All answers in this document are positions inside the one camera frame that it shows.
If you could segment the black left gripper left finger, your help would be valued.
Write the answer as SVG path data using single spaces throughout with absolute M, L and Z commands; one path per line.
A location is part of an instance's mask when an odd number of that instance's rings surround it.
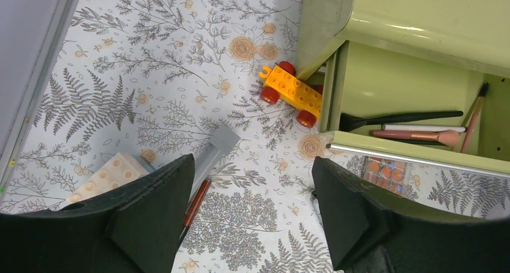
M 193 155 L 68 205 L 1 215 L 2 272 L 170 272 L 194 180 Z

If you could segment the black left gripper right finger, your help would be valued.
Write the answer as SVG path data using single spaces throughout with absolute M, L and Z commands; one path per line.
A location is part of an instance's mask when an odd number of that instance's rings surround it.
M 325 158 L 312 176 L 335 270 L 508 272 L 509 219 L 459 215 L 401 197 Z

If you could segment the black makeup brush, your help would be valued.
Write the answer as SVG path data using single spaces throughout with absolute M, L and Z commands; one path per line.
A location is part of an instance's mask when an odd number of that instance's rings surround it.
M 390 114 L 379 117 L 363 118 L 347 113 L 341 113 L 339 130 L 350 132 L 363 126 L 381 125 L 386 123 L 408 123 L 412 121 L 430 120 L 436 118 L 462 117 L 462 111 L 433 111 L 433 112 L 408 112 Z

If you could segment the pink rose gold brush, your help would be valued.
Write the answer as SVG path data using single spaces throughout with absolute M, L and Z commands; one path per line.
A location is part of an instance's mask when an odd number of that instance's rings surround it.
M 369 134 L 377 138 L 395 140 L 435 141 L 448 147 L 455 147 L 461 136 L 454 130 L 443 132 L 413 132 L 404 130 L 371 130 Z

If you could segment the pink thin makeup brush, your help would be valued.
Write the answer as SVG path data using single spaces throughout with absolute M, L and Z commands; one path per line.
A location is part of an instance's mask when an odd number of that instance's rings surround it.
M 474 101 L 475 107 L 473 109 L 469 124 L 468 124 L 466 132 L 465 132 L 465 137 L 462 142 L 462 146 L 461 146 L 461 150 L 460 150 L 461 153 L 465 153 L 467 151 L 467 147 L 468 147 L 469 142 L 472 138 L 473 132 L 475 131 L 476 122 L 477 122 L 477 120 L 479 118 L 479 114 L 481 113 L 481 110 L 482 110 L 484 98 L 488 92 L 488 87 L 489 87 L 489 83 L 484 82 L 482 84 L 482 86 L 480 87 L 478 95 Z

